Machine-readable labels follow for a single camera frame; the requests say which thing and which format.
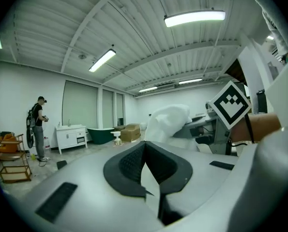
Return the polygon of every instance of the gray floor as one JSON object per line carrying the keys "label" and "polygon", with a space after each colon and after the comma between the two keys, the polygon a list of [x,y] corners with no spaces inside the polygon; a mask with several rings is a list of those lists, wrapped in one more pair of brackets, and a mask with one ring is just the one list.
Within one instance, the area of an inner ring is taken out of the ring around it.
{"label": "gray floor", "polygon": [[[58,150],[47,151],[45,155],[47,157],[50,157],[51,160],[49,160],[44,167],[40,167],[44,165],[43,162],[40,163],[39,161],[32,160],[30,157],[28,157],[28,163],[32,172],[31,176],[32,180],[6,184],[3,183],[0,178],[0,186],[5,192],[8,192],[17,199],[21,200],[28,192],[30,192],[33,189],[33,187],[41,183],[46,178],[50,177],[55,171],[58,170],[57,168],[58,161],[66,160],[68,163],[70,163],[71,161],[77,158],[93,154],[105,148],[110,147],[113,148],[114,150],[115,147],[113,145],[114,145],[113,141],[103,145],[94,145],[92,143],[88,143],[88,148],[85,148],[85,146],[78,146],[69,149],[64,149],[61,155],[59,154]],[[14,162],[8,162],[5,165],[6,166],[22,165],[22,161],[16,160]]]}

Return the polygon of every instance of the white ceiling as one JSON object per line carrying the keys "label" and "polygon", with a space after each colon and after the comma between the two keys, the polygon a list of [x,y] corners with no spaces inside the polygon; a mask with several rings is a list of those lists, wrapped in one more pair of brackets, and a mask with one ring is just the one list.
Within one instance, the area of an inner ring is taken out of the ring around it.
{"label": "white ceiling", "polygon": [[[165,26],[165,15],[211,8],[226,19]],[[261,25],[254,0],[18,0],[0,25],[0,60],[138,94],[204,73],[204,80],[226,77],[242,50],[240,32],[259,37]],[[110,48],[116,56],[89,72]]]}

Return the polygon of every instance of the sink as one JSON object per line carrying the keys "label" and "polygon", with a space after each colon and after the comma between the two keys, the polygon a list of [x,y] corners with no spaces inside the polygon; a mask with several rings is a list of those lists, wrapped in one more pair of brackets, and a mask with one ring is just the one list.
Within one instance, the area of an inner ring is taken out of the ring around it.
{"label": "sink", "polygon": [[77,128],[83,128],[83,125],[71,125],[71,126],[60,126],[57,127],[57,130],[70,130],[70,129],[77,129]]}

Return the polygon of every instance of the small white stool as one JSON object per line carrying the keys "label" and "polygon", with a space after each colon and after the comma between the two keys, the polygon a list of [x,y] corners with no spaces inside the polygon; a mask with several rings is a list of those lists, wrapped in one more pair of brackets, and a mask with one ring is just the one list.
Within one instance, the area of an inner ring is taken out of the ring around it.
{"label": "small white stool", "polygon": [[139,127],[140,127],[140,129],[141,129],[142,131],[144,131],[144,130],[147,128],[147,123],[142,122],[142,123],[139,124]]}
{"label": "small white stool", "polygon": [[119,138],[119,136],[121,135],[120,131],[111,131],[111,134],[114,134],[114,137],[116,137],[115,139],[115,146],[116,145],[121,145],[121,139]]}

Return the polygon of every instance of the black cap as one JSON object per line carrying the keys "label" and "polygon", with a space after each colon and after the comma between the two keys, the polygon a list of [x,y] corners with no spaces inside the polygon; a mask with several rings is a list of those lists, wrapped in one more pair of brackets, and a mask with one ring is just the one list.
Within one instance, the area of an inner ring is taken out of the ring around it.
{"label": "black cap", "polygon": [[39,101],[39,100],[44,100],[45,103],[47,103],[47,101],[45,100],[45,98],[44,98],[43,96],[38,97],[38,101]]}

